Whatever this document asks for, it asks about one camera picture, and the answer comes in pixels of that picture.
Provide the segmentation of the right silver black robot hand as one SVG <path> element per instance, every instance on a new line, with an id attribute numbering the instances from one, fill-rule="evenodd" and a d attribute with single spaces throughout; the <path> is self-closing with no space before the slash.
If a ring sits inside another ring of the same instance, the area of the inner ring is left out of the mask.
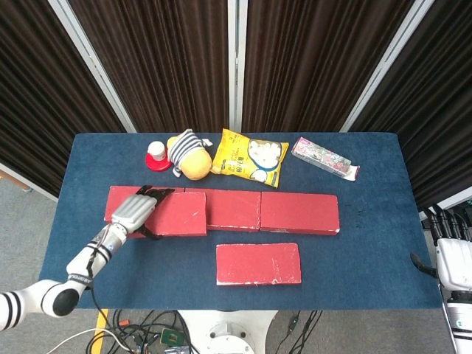
<path id="1" fill-rule="evenodd" d="M 471 233 L 464 218 L 435 204 L 423 211 L 430 224 L 436 265 L 430 267 L 414 253 L 417 270 L 437 280 L 448 291 L 471 291 Z"/>

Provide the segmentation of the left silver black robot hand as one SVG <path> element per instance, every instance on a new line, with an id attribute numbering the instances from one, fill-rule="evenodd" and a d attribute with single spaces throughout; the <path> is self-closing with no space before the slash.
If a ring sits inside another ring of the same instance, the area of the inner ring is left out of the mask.
<path id="1" fill-rule="evenodd" d="M 175 190 L 142 186 L 135 194 L 127 197 L 111 216 L 112 224 L 119 224 L 128 234 L 137 232 L 152 240 L 161 240 L 162 235 L 149 230 L 145 222 L 154 209 Z"/>

